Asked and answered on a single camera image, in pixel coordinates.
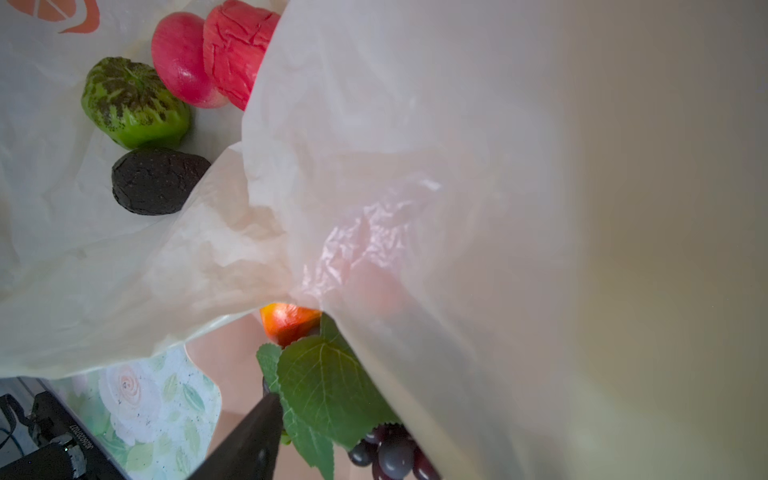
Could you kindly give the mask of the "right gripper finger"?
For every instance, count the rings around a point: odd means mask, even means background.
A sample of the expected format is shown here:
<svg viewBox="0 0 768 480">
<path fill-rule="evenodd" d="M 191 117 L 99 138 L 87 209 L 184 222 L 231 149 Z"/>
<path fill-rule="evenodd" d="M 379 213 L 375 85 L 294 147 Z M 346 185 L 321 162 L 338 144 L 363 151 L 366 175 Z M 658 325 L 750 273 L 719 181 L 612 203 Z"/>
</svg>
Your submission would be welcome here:
<svg viewBox="0 0 768 480">
<path fill-rule="evenodd" d="M 266 395 L 188 477 L 189 480 L 272 480 L 281 444 L 283 410 Z"/>
</svg>

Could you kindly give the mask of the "red yellow peach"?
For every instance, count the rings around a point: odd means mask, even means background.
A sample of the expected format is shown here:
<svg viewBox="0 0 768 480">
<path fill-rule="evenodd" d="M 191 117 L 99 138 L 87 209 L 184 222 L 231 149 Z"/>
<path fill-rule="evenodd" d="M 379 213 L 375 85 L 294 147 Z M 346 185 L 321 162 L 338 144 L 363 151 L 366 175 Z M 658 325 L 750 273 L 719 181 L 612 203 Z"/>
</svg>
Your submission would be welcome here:
<svg viewBox="0 0 768 480">
<path fill-rule="evenodd" d="M 323 313 L 292 304 L 272 303 L 261 308 L 259 315 L 268 339 L 285 348 L 315 332 Z"/>
</svg>

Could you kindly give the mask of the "dark purple grape bunch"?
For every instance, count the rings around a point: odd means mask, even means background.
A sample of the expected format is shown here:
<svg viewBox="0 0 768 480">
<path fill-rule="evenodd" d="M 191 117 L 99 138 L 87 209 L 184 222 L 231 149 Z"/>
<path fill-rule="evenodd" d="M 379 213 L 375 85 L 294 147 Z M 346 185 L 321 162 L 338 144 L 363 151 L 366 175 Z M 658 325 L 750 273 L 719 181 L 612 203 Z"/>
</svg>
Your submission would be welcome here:
<svg viewBox="0 0 768 480">
<path fill-rule="evenodd" d="M 268 339 L 256 359 L 264 394 L 280 397 L 282 443 L 322 478 L 334 478 L 334 447 L 375 479 L 440 478 L 329 315 L 285 348 Z"/>
</svg>

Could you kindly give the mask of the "dark avocado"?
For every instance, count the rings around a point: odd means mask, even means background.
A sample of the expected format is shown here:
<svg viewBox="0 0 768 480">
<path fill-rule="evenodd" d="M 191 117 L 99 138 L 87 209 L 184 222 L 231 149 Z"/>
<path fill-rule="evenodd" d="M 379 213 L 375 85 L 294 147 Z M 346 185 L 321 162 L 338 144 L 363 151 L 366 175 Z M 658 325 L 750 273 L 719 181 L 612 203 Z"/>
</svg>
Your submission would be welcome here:
<svg viewBox="0 0 768 480">
<path fill-rule="evenodd" d="M 144 216 L 179 212 L 211 162 L 169 148 L 145 147 L 128 152 L 112 167 L 112 193 L 125 210 Z"/>
</svg>

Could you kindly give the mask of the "translucent cream plastic bag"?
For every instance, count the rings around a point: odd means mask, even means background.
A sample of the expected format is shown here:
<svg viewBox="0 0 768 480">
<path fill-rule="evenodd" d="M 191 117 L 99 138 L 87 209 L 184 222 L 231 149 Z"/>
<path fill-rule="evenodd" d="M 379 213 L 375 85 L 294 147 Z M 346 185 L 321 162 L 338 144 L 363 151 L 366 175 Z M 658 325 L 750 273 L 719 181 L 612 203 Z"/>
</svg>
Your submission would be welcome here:
<svg viewBox="0 0 768 480">
<path fill-rule="evenodd" d="M 80 95 L 177 8 L 1 7 L 4 376 L 295 301 L 449 478 L 766 477 L 765 2 L 290 1 L 147 219 Z"/>
</svg>

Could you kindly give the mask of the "green bumpy fruit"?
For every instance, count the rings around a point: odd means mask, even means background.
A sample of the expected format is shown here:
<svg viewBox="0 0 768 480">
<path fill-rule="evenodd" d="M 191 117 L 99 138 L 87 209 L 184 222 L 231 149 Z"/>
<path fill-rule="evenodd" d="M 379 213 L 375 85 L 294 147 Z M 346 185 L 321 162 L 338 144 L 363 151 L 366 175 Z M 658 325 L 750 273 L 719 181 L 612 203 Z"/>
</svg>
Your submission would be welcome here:
<svg viewBox="0 0 768 480">
<path fill-rule="evenodd" d="M 150 65 L 105 57 L 85 78 L 81 106 L 93 124 L 117 145 L 179 146 L 192 123 L 191 108 L 174 96 Z"/>
</svg>

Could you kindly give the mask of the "red apple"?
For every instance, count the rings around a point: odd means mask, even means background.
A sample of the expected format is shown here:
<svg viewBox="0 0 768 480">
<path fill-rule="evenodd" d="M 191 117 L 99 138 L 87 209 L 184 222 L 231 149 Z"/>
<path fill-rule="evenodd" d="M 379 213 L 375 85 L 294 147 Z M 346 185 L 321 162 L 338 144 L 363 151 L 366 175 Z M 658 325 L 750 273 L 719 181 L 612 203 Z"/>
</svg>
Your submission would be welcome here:
<svg viewBox="0 0 768 480">
<path fill-rule="evenodd" d="M 214 109 L 229 103 L 206 73 L 203 58 L 204 20 L 189 12 L 164 17 L 151 41 L 153 65 L 167 89 L 185 103 Z"/>
</svg>

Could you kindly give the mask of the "red bumpy fruit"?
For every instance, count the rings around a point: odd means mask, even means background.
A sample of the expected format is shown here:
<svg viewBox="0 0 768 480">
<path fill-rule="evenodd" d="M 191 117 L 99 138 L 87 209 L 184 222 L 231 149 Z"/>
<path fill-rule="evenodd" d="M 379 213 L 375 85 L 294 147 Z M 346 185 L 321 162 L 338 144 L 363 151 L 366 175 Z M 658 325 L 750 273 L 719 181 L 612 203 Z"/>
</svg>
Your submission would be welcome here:
<svg viewBox="0 0 768 480">
<path fill-rule="evenodd" d="M 245 110 L 281 16 L 243 1 L 225 1 L 207 16 L 203 59 L 216 89 Z"/>
</svg>

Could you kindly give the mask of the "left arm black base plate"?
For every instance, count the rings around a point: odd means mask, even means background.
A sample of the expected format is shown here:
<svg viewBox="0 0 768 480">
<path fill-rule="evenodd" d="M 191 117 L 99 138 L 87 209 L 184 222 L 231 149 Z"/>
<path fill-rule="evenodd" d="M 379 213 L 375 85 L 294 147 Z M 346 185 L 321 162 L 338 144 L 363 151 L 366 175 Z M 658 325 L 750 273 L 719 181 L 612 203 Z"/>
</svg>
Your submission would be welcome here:
<svg viewBox="0 0 768 480">
<path fill-rule="evenodd" d="M 39 447 L 57 445 L 67 454 L 70 473 L 66 479 L 128 479 L 109 452 L 50 391 L 34 397 L 29 418 L 31 438 Z"/>
</svg>

